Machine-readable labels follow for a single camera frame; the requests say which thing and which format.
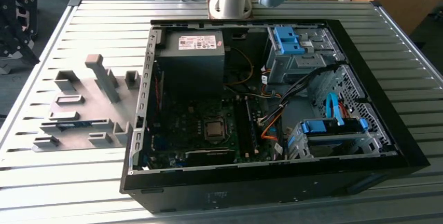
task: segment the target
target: power supply label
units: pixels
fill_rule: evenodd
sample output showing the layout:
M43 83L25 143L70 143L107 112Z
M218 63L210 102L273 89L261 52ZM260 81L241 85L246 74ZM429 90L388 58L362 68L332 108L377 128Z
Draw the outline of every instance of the power supply label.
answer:
M181 36L178 50L216 49L214 36Z

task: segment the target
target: blue drive bracket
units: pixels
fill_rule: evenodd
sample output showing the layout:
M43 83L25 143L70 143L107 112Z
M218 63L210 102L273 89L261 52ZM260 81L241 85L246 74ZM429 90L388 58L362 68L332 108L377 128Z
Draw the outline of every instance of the blue drive bracket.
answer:
M298 43L298 36L292 27L274 27L274 39L281 47L281 54L304 54L304 48Z

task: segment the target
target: yellow wire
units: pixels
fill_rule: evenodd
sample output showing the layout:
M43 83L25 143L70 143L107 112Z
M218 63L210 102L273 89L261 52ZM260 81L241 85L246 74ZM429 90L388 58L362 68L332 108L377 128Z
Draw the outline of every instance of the yellow wire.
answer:
M228 85L228 86L232 86L232 85L238 85L241 83L245 83L250 77L252 77L252 74L253 74L253 65L252 65L252 62L250 62L250 59L248 58L248 56L237 49L237 48L233 48L230 47L230 49L236 50L244 57L244 59L246 59L248 63L249 63L249 66L250 66L250 72L249 72L249 76L248 78L245 78L244 80L241 81L237 81L237 82L230 82L230 83L225 83L224 85Z

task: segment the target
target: sticker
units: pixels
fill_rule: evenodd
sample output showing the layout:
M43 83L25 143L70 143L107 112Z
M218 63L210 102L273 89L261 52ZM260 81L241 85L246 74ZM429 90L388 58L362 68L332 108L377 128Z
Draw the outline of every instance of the sticker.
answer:
M282 147L276 143L274 146L273 146L274 150L277 151L277 153L282 153Z
M228 192L212 192L206 193L206 203L218 204L221 200L228 197Z
M301 44L301 46L310 46L310 47L313 47L310 41L301 41L300 44Z
M74 124L57 124L58 127L74 127Z
M214 36L182 36L178 39L178 50L216 49Z
M261 83L268 85L268 77L265 75L261 76Z

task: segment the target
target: motherboard chip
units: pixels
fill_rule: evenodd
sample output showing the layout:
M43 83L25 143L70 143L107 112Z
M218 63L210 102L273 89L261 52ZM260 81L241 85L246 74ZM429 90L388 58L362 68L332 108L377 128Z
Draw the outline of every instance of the motherboard chip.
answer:
M206 119L204 124L205 140L213 144L218 144L225 138L222 118Z
M206 135L208 135L208 137L222 136L222 123L221 122L206 123Z

